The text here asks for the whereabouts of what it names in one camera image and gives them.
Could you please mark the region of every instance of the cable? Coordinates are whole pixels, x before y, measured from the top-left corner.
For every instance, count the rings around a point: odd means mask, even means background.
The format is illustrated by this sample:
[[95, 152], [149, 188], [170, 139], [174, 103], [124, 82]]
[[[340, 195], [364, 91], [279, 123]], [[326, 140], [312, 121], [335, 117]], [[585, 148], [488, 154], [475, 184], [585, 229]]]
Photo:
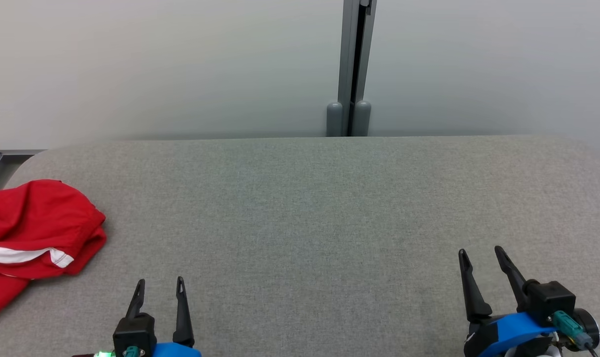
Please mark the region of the cable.
[[598, 353], [595, 350], [593, 350], [593, 346], [591, 346], [591, 344], [585, 344], [584, 347], [586, 347], [586, 349], [589, 350], [593, 357], [600, 357]]

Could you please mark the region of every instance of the white panel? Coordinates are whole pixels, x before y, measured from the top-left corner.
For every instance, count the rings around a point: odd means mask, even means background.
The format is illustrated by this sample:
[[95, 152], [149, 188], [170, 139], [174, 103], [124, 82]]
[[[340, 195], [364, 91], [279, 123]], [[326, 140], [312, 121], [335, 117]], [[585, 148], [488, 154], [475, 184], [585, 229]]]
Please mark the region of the white panel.
[[379, 0], [369, 135], [555, 133], [600, 152], [600, 0]]
[[341, 0], [0, 0], [0, 149], [324, 136]]

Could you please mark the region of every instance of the gray fabric surface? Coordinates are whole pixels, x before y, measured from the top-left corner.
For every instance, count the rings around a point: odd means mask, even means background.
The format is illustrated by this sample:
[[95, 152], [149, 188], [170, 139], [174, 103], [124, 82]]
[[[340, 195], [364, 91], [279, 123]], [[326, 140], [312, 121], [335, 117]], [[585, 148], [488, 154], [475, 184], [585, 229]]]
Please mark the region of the gray fabric surface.
[[205, 357], [457, 357], [459, 248], [494, 312], [515, 311], [495, 244], [600, 323], [600, 159], [579, 142], [112, 142], [38, 154], [8, 187], [33, 179], [84, 192], [108, 242], [80, 275], [34, 282], [1, 312], [0, 356], [109, 348], [139, 278], [168, 342], [181, 274]]

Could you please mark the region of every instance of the red cloth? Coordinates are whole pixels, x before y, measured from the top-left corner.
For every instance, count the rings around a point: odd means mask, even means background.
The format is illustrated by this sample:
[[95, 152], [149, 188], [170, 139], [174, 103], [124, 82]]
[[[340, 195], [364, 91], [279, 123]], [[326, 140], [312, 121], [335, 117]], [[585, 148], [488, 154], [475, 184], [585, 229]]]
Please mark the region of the red cloth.
[[60, 181], [0, 190], [0, 310], [30, 280], [79, 273], [106, 242], [105, 219]]

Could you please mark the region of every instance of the red garment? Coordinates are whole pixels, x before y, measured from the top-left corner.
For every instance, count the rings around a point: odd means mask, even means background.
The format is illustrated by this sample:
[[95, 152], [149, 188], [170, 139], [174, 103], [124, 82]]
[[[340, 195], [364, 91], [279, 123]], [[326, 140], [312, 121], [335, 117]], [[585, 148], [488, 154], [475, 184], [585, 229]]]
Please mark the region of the red garment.
[[60, 181], [0, 190], [0, 310], [30, 280], [79, 273], [106, 242], [105, 219]]

